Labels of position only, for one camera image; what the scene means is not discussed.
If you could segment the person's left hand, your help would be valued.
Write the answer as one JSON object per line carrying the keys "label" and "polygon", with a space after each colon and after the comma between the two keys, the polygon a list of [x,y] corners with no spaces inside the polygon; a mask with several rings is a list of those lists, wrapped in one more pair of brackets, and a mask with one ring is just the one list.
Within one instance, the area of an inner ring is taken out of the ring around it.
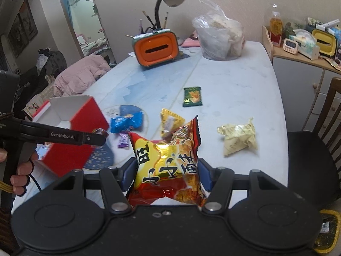
{"label": "person's left hand", "polygon": [[37,151],[34,150],[29,160],[22,162],[17,166],[16,172],[11,175],[10,182],[7,185],[12,186],[12,192],[17,196],[23,196],[27,192],[27,185],[29,185],[30,178],[34,170],[34,161],[38,160]]}

